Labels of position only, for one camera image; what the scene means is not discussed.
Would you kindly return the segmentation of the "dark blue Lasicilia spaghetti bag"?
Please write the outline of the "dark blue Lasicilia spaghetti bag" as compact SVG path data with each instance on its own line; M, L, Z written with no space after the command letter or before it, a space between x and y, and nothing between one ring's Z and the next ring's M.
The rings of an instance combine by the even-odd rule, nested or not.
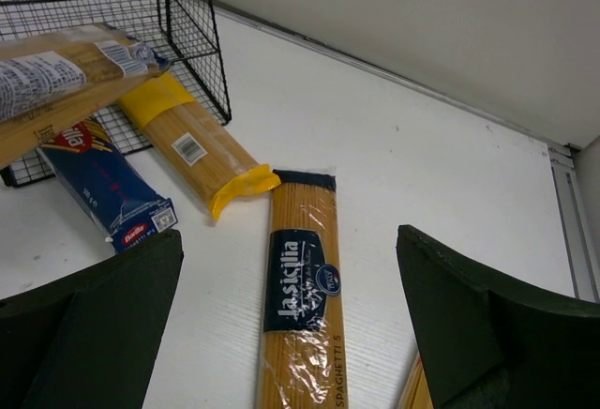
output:
M337 182L331 174L276 174L256 405L346 408Z

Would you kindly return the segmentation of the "yellow spaghetti bag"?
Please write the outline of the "yellow spaghetti bag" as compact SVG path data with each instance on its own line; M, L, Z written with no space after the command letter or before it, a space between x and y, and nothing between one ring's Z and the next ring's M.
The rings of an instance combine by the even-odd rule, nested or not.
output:
M234 199L275 189L260 164L171 73L136 87L118 104L218 220Z

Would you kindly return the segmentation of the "blue star spaghetti bag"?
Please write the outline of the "blue star spaghetti bag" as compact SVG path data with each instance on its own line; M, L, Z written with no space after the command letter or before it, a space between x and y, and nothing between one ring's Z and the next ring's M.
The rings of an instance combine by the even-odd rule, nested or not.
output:
M1 43L1 164L8 166L171 64L106 23Z

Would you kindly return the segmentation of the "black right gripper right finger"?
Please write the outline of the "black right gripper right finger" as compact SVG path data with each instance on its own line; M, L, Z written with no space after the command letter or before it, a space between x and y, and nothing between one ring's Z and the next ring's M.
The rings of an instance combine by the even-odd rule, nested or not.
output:
M476 262L411 225L402 288L436 408L596 408L599 306Z

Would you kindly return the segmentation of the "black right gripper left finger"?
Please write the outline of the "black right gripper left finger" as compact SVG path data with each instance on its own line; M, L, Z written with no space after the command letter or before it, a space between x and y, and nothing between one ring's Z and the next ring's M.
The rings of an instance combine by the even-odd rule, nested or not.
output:
M2 407L142 407L183 260L168 229L2 299Z

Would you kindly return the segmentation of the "red spaghetti bag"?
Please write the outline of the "red spaghetti bag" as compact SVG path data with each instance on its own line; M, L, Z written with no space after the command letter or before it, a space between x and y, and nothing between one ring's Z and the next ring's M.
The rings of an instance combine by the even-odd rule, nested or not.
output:
M425 375L422 358L419 353L416 354L405 387L401 392L397 408L433 409L427 378Z

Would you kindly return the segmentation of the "blue Barilla spaghetti box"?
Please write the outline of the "blue Barilla spaghetti box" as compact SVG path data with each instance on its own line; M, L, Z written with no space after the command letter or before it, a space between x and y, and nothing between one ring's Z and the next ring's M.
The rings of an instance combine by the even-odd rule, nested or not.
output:
M96 118L63 130L37 151L116 252L178 222L173 201L142 179Z

